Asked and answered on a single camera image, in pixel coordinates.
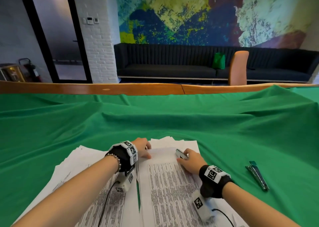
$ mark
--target black cable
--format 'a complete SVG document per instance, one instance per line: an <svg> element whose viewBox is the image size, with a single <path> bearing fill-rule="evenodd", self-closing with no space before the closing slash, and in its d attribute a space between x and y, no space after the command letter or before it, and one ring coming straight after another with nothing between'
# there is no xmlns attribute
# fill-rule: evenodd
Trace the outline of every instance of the black cable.
<svg viewBox="0 0 319 227"><path fill-rule="evenodd" d="M217 210L217 211L221 212L223 215L225 215L225 217L228 219L228 221L230 222L230 224L232 225L232 227L235 227L235 226L233 225L233 223L230 221L229 217L227 217L227 215L226 215L223 211L221 211L220 209L212 209L212 211L215 211L215 210Z"/></svg>
<svg viewBox="0 0 319 227"><path fill-rule="evenodd" d="M111 186L110 190L108 191L107 195L106 195L106 199L105 199L105 203L104 203L104 206L103 206L103 209L102 209L102 213L101 213L101 217L100 217L100 220L99 220L98 227L100 227L100 224L101 224L102 219L103 219L103 215L104 215L104 211L105 211L105 207L106 207L106 203L107 203L107 198L108 198L113 186L115 185L115 183L120 183L120 182L119 181L114 182L113 185Z"/></svg>

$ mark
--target sofa backrest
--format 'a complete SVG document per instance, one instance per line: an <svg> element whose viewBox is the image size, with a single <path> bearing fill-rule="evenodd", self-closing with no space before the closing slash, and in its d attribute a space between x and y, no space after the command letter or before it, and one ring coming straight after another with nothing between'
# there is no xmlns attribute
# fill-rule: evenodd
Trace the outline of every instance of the sofa backrest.
<svg viewBox="0 0 319 227"><path fill-rule="evenodd" d="M225 66L236 51L249 51L247 68L282 68L312 74L319 64L319 52L300 49L256 47L127 44L114 45L116 66L130 64L198 65L211 67L217 52L225 54Z"/></svg>

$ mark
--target fire extinguisher label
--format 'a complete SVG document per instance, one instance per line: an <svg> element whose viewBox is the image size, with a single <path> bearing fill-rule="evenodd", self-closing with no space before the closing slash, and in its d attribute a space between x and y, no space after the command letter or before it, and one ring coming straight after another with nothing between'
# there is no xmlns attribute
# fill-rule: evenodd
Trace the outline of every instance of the fire extinguisher label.
<svg viewBox="0 0 319 227"><path fill-rule="evenodd" d="M38 72L35 69L33 71L34 71L35 76L39 76Z"/></svg>

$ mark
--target sofa seat cushion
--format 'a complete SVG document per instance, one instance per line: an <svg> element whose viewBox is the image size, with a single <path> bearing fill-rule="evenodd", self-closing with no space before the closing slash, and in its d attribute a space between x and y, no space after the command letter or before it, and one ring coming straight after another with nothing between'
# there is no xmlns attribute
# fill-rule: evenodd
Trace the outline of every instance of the sofa seat cushion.
<svg viewBox="0 0 319 227"><path fill-rule="evenodd" d="M217 78L228 78L229 67L224 70L217 70ZM249 80L272 80L272 81L303 81L310 79L310 75L288 69L279 68L258 68L255 70L247 69L247 79Z"/></svg>
<svg viewBox="0 0 319 227"><path fill-rule="evenodd" d="M215 78L216 70L207 66L131 64L117 70L121 76Z"/></svg>

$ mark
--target brown leather chair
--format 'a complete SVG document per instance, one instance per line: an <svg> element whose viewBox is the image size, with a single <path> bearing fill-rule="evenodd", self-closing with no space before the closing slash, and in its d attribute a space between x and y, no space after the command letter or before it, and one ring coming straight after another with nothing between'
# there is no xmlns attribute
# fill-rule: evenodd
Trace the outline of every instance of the brown leather chair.
<svg viewBox="0 0 319 227"><path fill-rule="evenodd" d="M235 52L230 63L228 84L230 86L247 85L246 66L248 60L248 51Z"/></svg>

